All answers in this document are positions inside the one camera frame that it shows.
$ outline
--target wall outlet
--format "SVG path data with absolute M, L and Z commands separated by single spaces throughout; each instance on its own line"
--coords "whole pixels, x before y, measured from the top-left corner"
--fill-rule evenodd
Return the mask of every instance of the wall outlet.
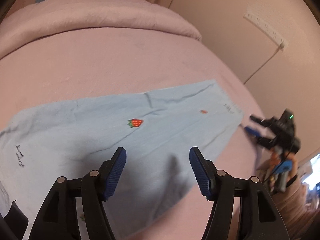
M 246 12 L 244 18 L 262 30 L 278 46 L 283 43 L 284 48 L 282 50 L 285 50 L 288 47 L 288 42 L 281 36 L 281 34 L 264 19 L 255 15 L 251 10 Z

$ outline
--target strawberry embroidery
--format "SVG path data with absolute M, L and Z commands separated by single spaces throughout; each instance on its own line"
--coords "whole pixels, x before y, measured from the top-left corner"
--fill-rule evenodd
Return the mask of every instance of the strawberry embroidery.
M 143 120 L 140 119 L 131 119 L 128 120 L 128 125 L 133 128 L 133 127 L 139 127 L 143 123 Z

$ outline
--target towel label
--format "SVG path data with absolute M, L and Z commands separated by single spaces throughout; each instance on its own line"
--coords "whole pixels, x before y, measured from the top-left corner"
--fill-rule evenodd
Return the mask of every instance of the towel label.
M 24 157 L 24 155 L 22 154 L 22 152 L 19 150 L 20 148 L 20 145 L 16 145 L 16 148 L 17 148 L 17 153 L 16 153 L 16 156 L 18 158 L 18 161 L 19 161 L 19 166 L 20 167 L 24 167 L 25 165 L 22 163 L 21 159 Z
M 229 106 L 228 104 L 224 104 L 223 106 L 228 110 L 228 112 L 230 114 L 234 114 L 235 113 L 234 111 L 232 111 L 231 106 Z

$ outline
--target human hand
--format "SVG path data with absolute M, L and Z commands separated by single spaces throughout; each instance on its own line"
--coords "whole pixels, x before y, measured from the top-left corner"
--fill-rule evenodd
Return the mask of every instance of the human hand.
M 278 153 L 275 152 L 275 149 L 272 148 L 270 150 L 271 152 L 271 157 L 270 157 L 270 160 L 269 160 L 269 169 L 270 169 L 270 172 L 273 171 L 273 169 L 279 165 L 281 163 L 281 160 L 280 160 L 280 156 Z M 292 161 L 292 169 L 291 171 L 289 171 L 289 174 L 288 174 L 288 178 L 287 178 L 287 182 L 292 179 L 294 176 L 297 175 L 298 173 L 298 165 L 299 165 L 299 162 L 296 158 L 296 155 L 294 153 L 289 153 L 289 152 L 286 152 L 284 154 L 284 156 L 287 156 L 287 160 L 291 160 Z

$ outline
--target pink bedsheet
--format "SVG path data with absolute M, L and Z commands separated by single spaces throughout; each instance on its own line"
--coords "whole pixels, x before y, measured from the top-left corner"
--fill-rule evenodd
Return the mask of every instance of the pink bedsheet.
M 144 0 L 98 1 L 47 0 L 0 25 L 1 129 L 20 110 L 39 104 L 207 79 L 216 79 L 245 112 L 243 125 L 250 123 L 250 114 L 263 116 L 248 90 L 180 16 Z M 255 157 L 255 147 L 239 127 L 215 164 L 247 179 Z M 201 239 L 211 207 L 195 185 L 131 239 Z

